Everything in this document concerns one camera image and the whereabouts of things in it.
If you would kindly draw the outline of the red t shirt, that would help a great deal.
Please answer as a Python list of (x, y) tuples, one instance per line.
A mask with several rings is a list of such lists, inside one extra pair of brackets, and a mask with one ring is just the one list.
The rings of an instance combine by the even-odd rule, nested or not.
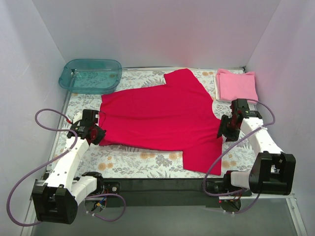
[(106, 130), (101, 145), (181, 151), (184, 169), (220, 175), (220, 120), (210, 94), (189, 69), (165, 74), (164, 79), (164, 85), (101, 97), (99, 124)]

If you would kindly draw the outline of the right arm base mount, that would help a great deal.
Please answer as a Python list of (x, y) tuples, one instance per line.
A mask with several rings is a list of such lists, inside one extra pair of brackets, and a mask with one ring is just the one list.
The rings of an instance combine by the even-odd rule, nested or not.
[(249, 197), (252, 195), (250, 190), (242, 190), (242, 192), (232, 193), (234, 191), (241, 190), (241, 187), (235, 187), (230, 184), (225, 184), (222, 180), (215, 179), (215, 180), (208, 180), (205, 184), (202, 184), (202, 187), (208, 193), (217, 194), (218, 197), (227, 197), (227, 196), (245, 196)]

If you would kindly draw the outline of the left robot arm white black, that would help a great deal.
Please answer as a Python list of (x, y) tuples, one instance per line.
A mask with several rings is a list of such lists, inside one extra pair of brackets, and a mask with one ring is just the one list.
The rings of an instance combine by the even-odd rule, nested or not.
[(80, 203), (87, 196), (104, 191), (101, 173), (86, 172), (74, 180), (90, 145), (98, 145), (105, 137), (105, 130), (98, 125), (98, 115), (97, 110), (84, 109), (74, 117), (67, 131), (63, 156), (45, 182), (33, 188), (31, 195), (38, 221), (71, 224)]

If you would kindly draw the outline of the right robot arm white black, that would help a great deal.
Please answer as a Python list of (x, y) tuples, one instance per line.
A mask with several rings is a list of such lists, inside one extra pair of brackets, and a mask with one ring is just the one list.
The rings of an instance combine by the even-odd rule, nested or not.
[(227, 142), (236, 142), (243, 132), (255, 155), (253, 167), (248, 172), (227, 171), (223, 185), (249, 189), (256, 194), (289, 195), (292, 190), (296, 159), (285, 153), (271, 138), (261, 114), (251, 110), (247, 99), (231, 102), (231, 116), (223, 115), (217, 133)]

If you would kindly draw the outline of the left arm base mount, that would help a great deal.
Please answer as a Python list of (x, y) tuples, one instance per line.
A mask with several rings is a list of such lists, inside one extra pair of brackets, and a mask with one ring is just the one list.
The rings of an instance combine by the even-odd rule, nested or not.
[(119, 194), (120, 183), (117, 181), (106, 181), (101, 184), (98, 194)]

